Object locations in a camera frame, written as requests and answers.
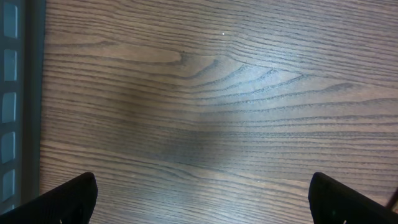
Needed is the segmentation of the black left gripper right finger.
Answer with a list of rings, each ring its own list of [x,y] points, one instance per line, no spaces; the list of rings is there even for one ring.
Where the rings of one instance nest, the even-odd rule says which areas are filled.
[[[314,224],[397,224],[397,213],[324,173],[314,173],[308,191]]]

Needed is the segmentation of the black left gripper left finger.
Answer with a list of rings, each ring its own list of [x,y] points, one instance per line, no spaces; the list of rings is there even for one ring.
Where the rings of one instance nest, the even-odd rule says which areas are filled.
[[[97,196],[95,175],[85,172],[1,215],[1,224],[88,224]]]

